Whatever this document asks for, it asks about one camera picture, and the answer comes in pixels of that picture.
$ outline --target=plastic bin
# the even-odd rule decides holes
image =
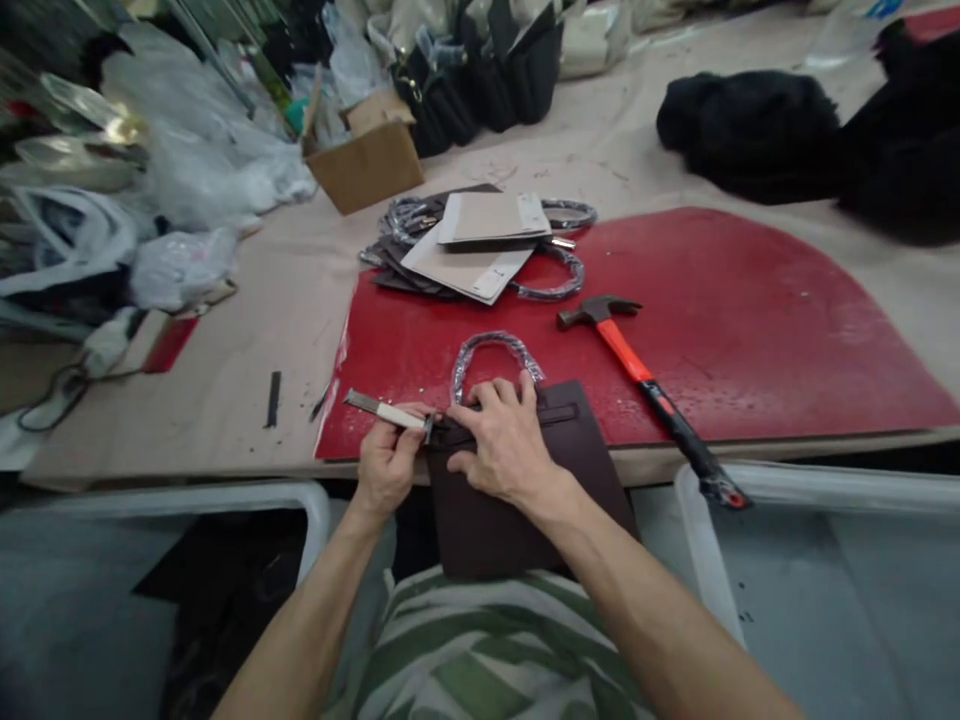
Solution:
[[[0,703],[3,717],[149,717],[159,712],[177,606],[131,594],[195,516],[299,509],[303,579],[347,503],[308,480],[59,496],[0,513]],[[362,668],[386,602],[388,524],[354,605],[334,680]]]
[[[685,467],[658,511],[683,542],[661,523],[651,550],[810,717],[957,716],[960,479],[725,467],[756,507],[708,507]]]

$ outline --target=hammer head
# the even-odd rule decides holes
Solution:
[[[616,295],[597,295],[584,300],[576,310],[557,313],[557,327],[566,330],[580,323],[596,325],[601,320],[609,320],[614,313],[636,315],[637,310],[642,307],[643,305],[638,302]]]

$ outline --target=hammer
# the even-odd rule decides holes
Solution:
[[[637,389],[647,405],[657,417],[657,420],[666,428],[670,438],[680,448],[690,461],[690,466],[700,478],[700,492],[708,500],[733,510],[743,510],[751,505],[736,483],[730,479],[726,471],[720,466],[716,456],[700,439],[696,431],[690,426],[686,418],[667,397],[667,394],[654,379],[647,366],[644,365],[613,321],[612,313],[618,315],[636,315],[642,308],[638,302],[624,300],[615,295],[598,295],[580,303],[580,307],[570,312],[557,313],[557,327],[566,330],[580,323],[595,325],[607,345],[620,360],[630,379],[637,384]]]

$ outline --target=dark brown leather panel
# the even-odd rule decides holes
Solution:
[[[537,414],[550,457],[636,538],[633,512],[580,383],[539,388]],[[447,470],[451,455],[476,448],[470,432],[450,419],[435,429],[427,448],[444,573],[494,578],[562,567],[560,553],[519,510],[474,490],[461,473]]]

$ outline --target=red work board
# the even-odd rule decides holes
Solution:
[[[928,10],[904,18],[907,30],[920,42],[928,43],[960,28],[960,7]]]
[[[609,445],[669,442],[597,332],[557,330],[557,311],[599,294],[644,303],[639,315],[617,322],[707,440],[960,424],[960,410],[863,289],[786,233],[682,208],[601,223],[577,241],[585,285],[559,303],[507,290],[492,308],[469,300],[445,304],[379,288],[363,273],[316,456],[357,457],[372,418],[341,403],[350,388],[393,403],[447,406],[460,345],[491,330],[523,340],[547,384],[579,380]],[[535,256],[517,279],[553,287],[566,277],[559,263]],[[465,386],[518,373],[506,349],[481,347]]]

